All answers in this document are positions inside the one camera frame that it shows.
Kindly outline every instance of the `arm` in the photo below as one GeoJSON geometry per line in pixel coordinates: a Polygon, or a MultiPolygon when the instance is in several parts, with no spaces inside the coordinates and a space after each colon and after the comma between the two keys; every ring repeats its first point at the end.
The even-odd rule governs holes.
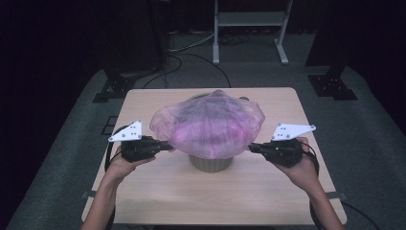
{"type": "Polygon", "coordinates": [[[120,154],[117,155],[110,163],[107,172],[101,180],[101,184],[81,229],[105,229],[114,210],[117,188],[120,183],[127,175],[133,172],[137,166],[154,159],[153,157],[129,163],[124,160],[120,154]]]}
{"type": "MultiPolygon", "coordinates": [[[[305,144],[308,143],[304,137],[297,139],[305,144]]],[[[309,151],[308,146],[303,145],[303,148],[304,151],[309,151]]],[[[346,229],[332,208],[309,156],[304,155],[302,161],[292,168],[275,166],[285,173],[293,184],[307,193],[317,218],[326,229],[346,229]]]]}

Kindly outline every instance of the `white bracket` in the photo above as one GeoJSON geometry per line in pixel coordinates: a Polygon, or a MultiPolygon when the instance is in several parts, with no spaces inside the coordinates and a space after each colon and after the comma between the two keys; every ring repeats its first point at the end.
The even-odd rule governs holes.
{"type": "Polygon", "coordinates": [[[275,129],[272,141],[286,141],[296,138],[309,131],[316,130],[316,126],[290,125],[279,123],[275,129]]]}
{"type": "Polygon", "coordinates": [[[118,133],[108,138],[108,142],[141,140],[143,137],[143,126],[141,120],[129,125],[118,133]]]}

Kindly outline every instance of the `gray carpet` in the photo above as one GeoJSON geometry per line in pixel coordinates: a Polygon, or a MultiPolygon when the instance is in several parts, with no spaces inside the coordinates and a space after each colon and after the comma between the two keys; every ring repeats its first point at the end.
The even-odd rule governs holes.
{"type": "MultiPolygon", "coordinates": [[[[280,64],[272,37],[274,35],[251,35],[245,43],[220,46],[218,67],[227,74],[232,87],[294,88],[308,121],[317,126],[314,135],[336,189],[348,197],[346,202],[371,217],[380,229],[405,229],[405,136],[363,78],[350,68],[344,71],[342,79],[354,91],[358,101],[334,101],[316,96],[307,75],[324,74],[327,68],[305,67],[314,34],[285,36],[283,46],[289,58],[287,66],[280,64]]],[[[201,38],[176,34],[172,42],[175,47],[182,47],[201,38]]],[[[200,55],[211,60],[212,47],[206,44],[183,54],[200,55]]],[[[193,56],[177,57],[182,60],[182,66],[166,75],[167,83],[158,78],[146,88],[228,87],[225,76],[207,61],[193,56]]],[[[178,64],[179,61],[171,57],[165,72],[175,69],[178,64]]],[[[156,76],[158,74],[140,79],[134,87],[142,88],[156,76]]],[[[92,103],[105,81],[106,75],[100,70],[78,97],[8,229],[79,229],[81,226],[86,200],[80,196],[92,188],[107,145],[107,137],[101,135],[102,128],[109,116],[119,114],[124,101],[114,99],[108,103],[92,103]]],[[[374,229],[364,217],[350,208],[345,209],[348,229],[374,229]]],[[[315,229],[314,226],[274,227],[315,229]]],[[[135,228],[145,229],[114,226],[114,229],[135,228]]]]}

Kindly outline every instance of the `translucent bag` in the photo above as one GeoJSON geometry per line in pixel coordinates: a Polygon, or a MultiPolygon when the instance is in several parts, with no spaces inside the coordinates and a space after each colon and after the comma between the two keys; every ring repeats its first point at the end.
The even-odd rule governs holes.
{"type": "Polygon", "coordinates": [[[264,119],[257,103],[215,90],[205,97],[161,108],[149,128],[160,141],[169,141],[190,155],[227,159],[248,150],[264,119]]]}

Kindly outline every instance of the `wooden table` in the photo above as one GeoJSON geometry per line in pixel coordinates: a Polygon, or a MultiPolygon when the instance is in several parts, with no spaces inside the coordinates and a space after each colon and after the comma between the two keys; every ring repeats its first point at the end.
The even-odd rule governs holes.
{"type": "MultiPolygon", "coordinates": [[[[221,90],[231,97],[245,96],[259,104],[265,121],[256,143],[269,142],[278,123],[309,125],[292,88],[221,90]]],[[[215,88],[131,90],[126,95],[115,128],[142,120],[143,135],[155,138],[149,123],[158,109],[213,91],[215,88]]],[[[313,133],[304,136],[318,154],[323,187],[326,192],[334,192],[313,133]]],[[[229,168],[216,173],[196,169],[189,156],[180,150],[162,151],[156,157],[155,161],[138,167],[119,187],[115,222],[155,225],[313,224],[305,192],[260,154],[245,151],[234,157],[229,168]]],[[[94,191],[97,191],[104,175],[103,162],[93,185],[94,191]]],[[[92,201],[93,198],[88,198],[82,219],[85,219],[92,201]]],[[[347,216],[339,199],[332,199],[331,203],[339,219],[345,223],[347,216]]]]}

